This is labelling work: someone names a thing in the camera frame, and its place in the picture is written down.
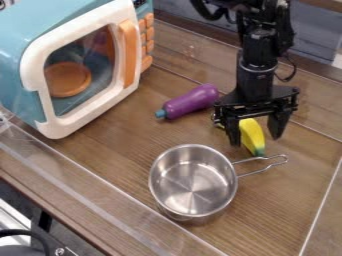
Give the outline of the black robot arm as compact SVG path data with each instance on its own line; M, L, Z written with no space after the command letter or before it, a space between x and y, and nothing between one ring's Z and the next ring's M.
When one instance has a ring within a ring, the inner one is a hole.
M279 138L298 109L299 89L276 85L278 59L288 56L294 30L290 0L190 0L199 15L236 25L242 49L236 55L236 86L214 104L212 121L222 125L230 144L242 141L239 124L264 116L272 138Z

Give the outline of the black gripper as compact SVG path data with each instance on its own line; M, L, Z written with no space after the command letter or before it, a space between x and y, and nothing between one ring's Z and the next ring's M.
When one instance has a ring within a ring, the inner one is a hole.
M239 120L267 116L267 128L274 140L282 137L290 116L298 110L299 88L274 86L271 96L248 101L234 89L214 104L212 121L223 125L232 146L240 145Z

